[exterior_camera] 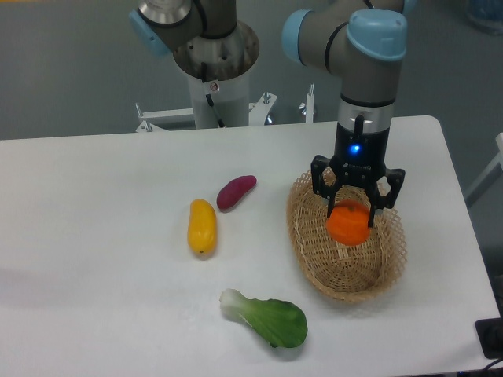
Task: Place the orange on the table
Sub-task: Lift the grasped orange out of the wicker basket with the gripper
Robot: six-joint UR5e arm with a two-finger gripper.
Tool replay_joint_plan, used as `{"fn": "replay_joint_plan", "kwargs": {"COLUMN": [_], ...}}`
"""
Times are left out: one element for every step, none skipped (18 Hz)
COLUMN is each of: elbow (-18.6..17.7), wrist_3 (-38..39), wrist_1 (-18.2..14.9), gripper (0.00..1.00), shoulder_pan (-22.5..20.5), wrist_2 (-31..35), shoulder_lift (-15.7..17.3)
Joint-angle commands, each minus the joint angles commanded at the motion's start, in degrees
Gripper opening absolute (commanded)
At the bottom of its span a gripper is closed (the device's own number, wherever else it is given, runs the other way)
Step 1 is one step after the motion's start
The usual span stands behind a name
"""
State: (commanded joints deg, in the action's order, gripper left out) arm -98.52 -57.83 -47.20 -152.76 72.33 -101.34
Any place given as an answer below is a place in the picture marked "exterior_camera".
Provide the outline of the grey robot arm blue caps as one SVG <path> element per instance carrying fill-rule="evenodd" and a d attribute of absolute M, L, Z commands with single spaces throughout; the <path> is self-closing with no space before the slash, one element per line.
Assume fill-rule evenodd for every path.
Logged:
<path fill-rule="evenodd" d="M 395 205 L 405 173 L 387 168 L 384 157 L 413 7 L 412 1 L 336 1 L 285 21 L 285 55 L 341 80 L 334 154 L 311 164 L 313 191 L 329 209 L 345 186 L 364 190 L 372 213 Z M 198 128 L 250 123 L 248 74 L 259 41 L 237 19 L 236 2 L 141 1 L 129 20 L 152 53 L 172 54 L 188 76 Z"/>

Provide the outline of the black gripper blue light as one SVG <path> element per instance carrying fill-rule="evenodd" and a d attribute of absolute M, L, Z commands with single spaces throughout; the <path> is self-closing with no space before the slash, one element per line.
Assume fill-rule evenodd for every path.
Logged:
<path fill-rule="evenodd" d="M 341 126 L 336 128 L 334 156 L 329 159 L 316 155 L 310 165 L 313 192 L 328 200 L 327 218 L 335 206 L 336 194 L 343 185 L 364 187 L 372 182 L 367 194 L 370 202 L 368 227 L 372 228 L 377 211 L 394 207 L 405 180 L 403 169 L 386 169 L 384 162 L 389 129 L 374 133 L 356 135 Z M 328 185 L 324 179 L 326 169 L 335 174 L 335 180 Z M 380 193 L 378 181 L 382 178 L 389 189 L 385 195 Z"/>

